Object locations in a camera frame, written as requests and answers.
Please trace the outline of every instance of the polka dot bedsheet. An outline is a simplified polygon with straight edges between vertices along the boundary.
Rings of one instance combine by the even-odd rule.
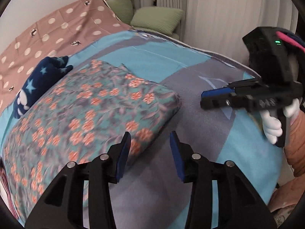
[[[106,35],[128,29],[104,0],[78,0],[35,22],[0,55],[0,114],[46,56],[73,55]]]

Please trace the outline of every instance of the white glove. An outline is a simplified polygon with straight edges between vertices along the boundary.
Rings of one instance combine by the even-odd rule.
[[[291,118],[292,122],[294,122],[299,115],[299,111],[300,101],[299,99],[294,99],[290,106],[284,108],[284,115],[287,118]],[[274,145],[277,142],[278,137],[283,134],[282,124],[277,118],[270,116],[268,110],[260,111],[260,115],[263,121],[264,133],[268,141]]]

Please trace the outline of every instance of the orange flower pattern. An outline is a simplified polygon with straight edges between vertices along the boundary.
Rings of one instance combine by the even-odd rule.
[[[83,143],[85,146],[91,144],[94,141],[94,132],[87,133],[83,138]]]
[[[135,134],[141,141],[150,141],[153,136],[153,132],[148,128],[142,128]]]
[[[144,96],[143,101],[146,102],[147,104],[150,104],[154,101],[154,99],[155,99],[155,95],[153,93],[149,93]]]
[[[42,136],[44,132],[45,132],[45,130],[44,130],[43,127],[40,127],[40,128],[38,128],[38,130],[37,130],[38,136]]]
[[[141,83],[142,83],[142,81],[140,81],[140,80],[131,80],[130,83],[129,83],[129,87],[131,87],[131,88],[136,88],[136,87],[138,87]]]
[[[84,132],[88,132],[88,131],[91,131],[92,129],[94,129],[94,122],[93,122],[93,120],[86,121],[83,124],[82,129],[83,129]]]
[[[97,106],[98,104],[100,104],[101,100],[98,98],[92,98],[91,99],[91,104],[94,106]]]
[[[138,154],[140,152],[141,145],[138,141],[135,139],[132,139],[131,144],[130,144],[130,153],[131,154]]]
[[[93,85],[94,88],[100,88],[102,87],[103,85],[100,83],[100,82],[97,82]]]
[[[35,142],[37,140],[37,138],[38,138],[38,132],[34,132],[32,134],[32,140]]]
[[[131,80],[131,79],[135,78],[135,76],[132,74],[126,74],[125,78],[128,80]]]
[[[108,91],[107,90],[101,90],[100,92],[99,92],[99,96],[106,96],[106,95],[108,95]]]
[[[70,124],[69,127],[72,131],[76,130],[77,128],[79,128],[80,126],[80,121],[78,119],[73,119]]]
[[[100,61],[51,89],[3,145],[10,191],[23,221],[67,162],[90,162],[129,131],[131,163],[180,106],[173,91]],[[87,193],[85,186],[85,206]]]
[[[80,131],[74,132],[70,137],[70,142],[72,142],[73,145],[77,145],[80,143],[83,139],[83,135]]]
[[[141,92],[132,93],[131,96],[130,96],[130,98],[131,98],[132,100],[138,100],[138,99],[140,99],[141,97],[142,97]]]
[[[52,143],[53,145],[55,146],[58,146],[58,143],[60,142],[60,136],[59,135],[56,135],[53,140],[52,140]]]
[[[91,88],[91,85],[89,85],[89,84],[83,84],[81,86],[81,89],[83,89],[83,90],[87,90],[87,89],[90,89],[90,88]]]
[[[43,147],[44,144],[45,144],[45,139],[44,138],[40,138],[38,140],[38,147],[41,148],[41,147]]]
[[[48,127],[48,129],[45,131],[46,135],[50,135],[52,132],[52,127]]]
[[[63,87],[58,87],[54,90],[54,93],[60,95],[65,89]]]
[[[91,95],[93,95],[93,93],[90,90],[86,90],[83,93],[83,98],[88,99]]]
[[[57,107],[57,103],[54,102],[54,103],[51,104],[50,109],[54,110],[54,109],[56,109],[56,107]]]
[[[68,159],[69,159],[69,161],[74,161],[74,162],[77,162],[77,160],[78,160],[78,151],[71,151],[70,153],[69,153],[69,157],[68,157]]]
[[[39,127],[40,125],[41,125],[41,119],[39,118],[35,121],[35,126]]]
[[[96,113],[94,112],[93,109],[91,109],[88,112],[86,112],[85,119],[86,120],[93,120],[95,115],[96,115]]]
[[[129,121],[126,123],[126,131],[132,132],[138,129],[139,123],[135,121]]]
[[[109,92],[109,95],[118,95],[119,92],[120,92],[120,90],[118,88],[115,88]]]
[[[47,99],[45,99],[45,103],[50,104],[52,100],[53,100],[53,98],[48,97]]]

